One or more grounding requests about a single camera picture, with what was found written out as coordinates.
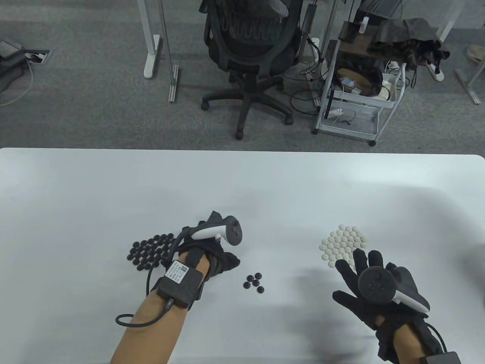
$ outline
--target label sticker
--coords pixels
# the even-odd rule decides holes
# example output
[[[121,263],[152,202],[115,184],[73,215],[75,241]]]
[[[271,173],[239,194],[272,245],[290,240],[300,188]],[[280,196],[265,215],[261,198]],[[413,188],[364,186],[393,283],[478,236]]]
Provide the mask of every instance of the label sticker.
[[[175,283],[180,284],[188,270],[189,267],[176,260],[173,262],[170,268],[168,268],[165,276],[173,280]]]

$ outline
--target shoe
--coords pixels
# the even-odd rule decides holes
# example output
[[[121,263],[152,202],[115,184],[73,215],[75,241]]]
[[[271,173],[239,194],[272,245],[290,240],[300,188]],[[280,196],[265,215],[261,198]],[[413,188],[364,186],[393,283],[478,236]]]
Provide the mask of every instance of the shoe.
[[[472,44],[467,49],[467,56],[473,62],[480,63],[485,58],[485,47]]]

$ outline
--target forearm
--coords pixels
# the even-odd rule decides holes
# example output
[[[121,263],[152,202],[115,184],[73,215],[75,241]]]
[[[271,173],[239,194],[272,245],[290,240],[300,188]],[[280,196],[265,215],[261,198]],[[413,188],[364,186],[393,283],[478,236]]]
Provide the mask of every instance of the forearm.
[[[186,254],[182,254],[179,260],[184,262],[185,256]],[[203,256],[197,270],[205,276],[209,265],[209,261]],[[151,292],[131,319],[131,323],[153,320],[162,313],[165,303],[156,291]],[[172,306],[154,325],[127,328],[114,352],[111,364],[166,364],[177,343],[186,316],[187,310]]]
[[[382,316],[378,316],[375,323],[380,326],[384,320]],[[399,358],[399,364],[419,364],[420,358],[429,355],[418,336],[408,325],[396,330],[393,344]]]

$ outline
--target gray carpet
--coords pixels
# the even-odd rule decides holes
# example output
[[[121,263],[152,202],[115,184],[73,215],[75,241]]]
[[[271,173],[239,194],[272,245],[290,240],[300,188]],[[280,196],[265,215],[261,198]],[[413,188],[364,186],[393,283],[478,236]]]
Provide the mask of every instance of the gray carpet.
[[[453,69],[472,72],[465,57],[484,30],[457,29],[447,44],[446,79],[435,82],[421,68],[394,118],[374,148],[365,142],[310,133],[314,117],[282,115],[254,107],[245,138],[234,139],[237,101],[200,110],[202,94],[225,88],[227,75],[208,56],[202,40],[204,15],[197,0],[165,0],[170,45],[180,64],[176,104],[168,103],[167,62],[162,55],[152,80],[143,78],[146,46],[135,0],[0,0],[0,37],[27,48],[52,49],[45,66],[34,67],[32,90],[0,108],[0,147],[214,149],[390,153],[464,153],[485,156],[485,104],[473,106]],[[15,98],[28,85],[18,81],[0,98]],[[475,86],[485,101],[485,72]],[[286,84],[287,92],[304,83]],[[288,102],[288,97],[271,95]],[[302,108],[311,104],[299,104]]]

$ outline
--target fingers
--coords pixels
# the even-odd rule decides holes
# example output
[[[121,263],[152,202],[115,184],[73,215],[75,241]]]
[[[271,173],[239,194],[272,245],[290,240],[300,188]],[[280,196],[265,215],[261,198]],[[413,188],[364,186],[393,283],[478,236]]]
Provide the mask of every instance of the fingers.
[[[379,251],[371,250],[369,252],[369,266],[381,266],[384,268],[384,262],[382,261],[382,254]]]
[[[365,255],[364,251],[361,250],[361,249],[355,249],[354,250],[354,261],[356,263],[356,272],[357,272],[358,276],[360,276],[360,274],[364,270],[369,268],[369,266],[367,265],[367,257]]]
[[[396,264],[389,262],[388,265],[386,266],[386,269],[390,270],[390,269],[393,269],[393,268],[396,268],[396,267],[397,267]]]
[[[349,287],[353,294],[357,296],[359,292],[358,276],[354,273],[352,268],[350,268],[347,261],[344,259],[337,260],[335,262],[335,268],[339,271],[347,287]]]
[[[354,296],[351,296],[343,291],[335,291],[334,293],[332,293],[332,298],[336,303],[349,309],[354,314],[358,312],[358,300]]]

